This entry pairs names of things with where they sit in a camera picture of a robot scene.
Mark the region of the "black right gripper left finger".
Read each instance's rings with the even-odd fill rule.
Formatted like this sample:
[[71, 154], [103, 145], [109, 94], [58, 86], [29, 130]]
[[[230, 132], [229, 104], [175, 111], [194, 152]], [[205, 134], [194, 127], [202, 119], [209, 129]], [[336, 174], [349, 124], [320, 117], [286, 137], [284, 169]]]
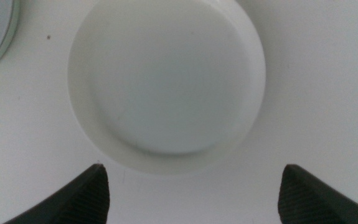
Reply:
[[103, 164], [94, 164], [7, 224], [100, 223], [108, 219], [110, 191]]

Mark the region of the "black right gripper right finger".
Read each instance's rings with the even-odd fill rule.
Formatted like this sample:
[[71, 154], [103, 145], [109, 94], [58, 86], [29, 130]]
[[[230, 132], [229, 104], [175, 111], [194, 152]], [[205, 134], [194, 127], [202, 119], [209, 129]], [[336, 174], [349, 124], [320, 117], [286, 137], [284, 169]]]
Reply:
[[358, 203], [296, 164], [285, 166], [278, 196], [285, 224], [358, 224]]

